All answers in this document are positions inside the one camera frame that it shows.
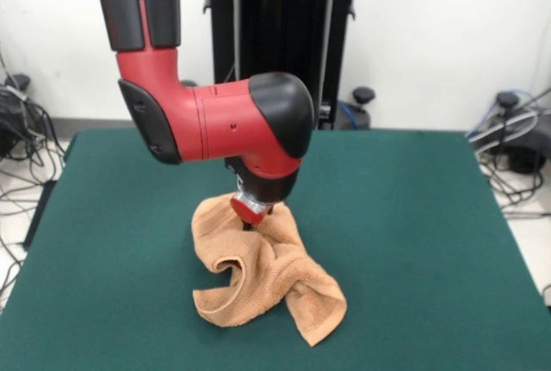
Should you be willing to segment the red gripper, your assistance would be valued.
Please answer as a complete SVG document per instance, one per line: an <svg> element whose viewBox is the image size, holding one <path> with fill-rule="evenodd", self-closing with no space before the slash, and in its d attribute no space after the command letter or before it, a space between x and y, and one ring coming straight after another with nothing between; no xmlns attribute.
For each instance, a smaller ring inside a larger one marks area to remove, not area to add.
<svg viewBox="0 0 551 371"><path fill-rule="evenodd" d="M254 226L262 222L266 215L271 215L274 205L253 200L244 193L235 193L230 199L233 211L244 222L243 229L252 232Z"/></svg>

